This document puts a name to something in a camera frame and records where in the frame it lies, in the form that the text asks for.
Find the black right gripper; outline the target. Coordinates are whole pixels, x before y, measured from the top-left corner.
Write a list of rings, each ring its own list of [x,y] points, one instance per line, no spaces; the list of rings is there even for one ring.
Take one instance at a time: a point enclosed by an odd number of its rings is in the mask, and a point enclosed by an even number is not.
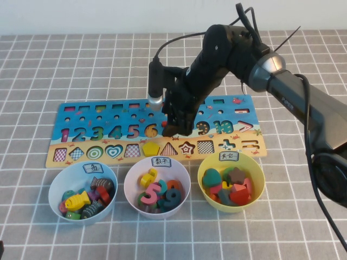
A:
[[[200,104],[230,72],[230,53],[199,53],[187,68],[164,67],[166,93],[162,136],[189,136]]]

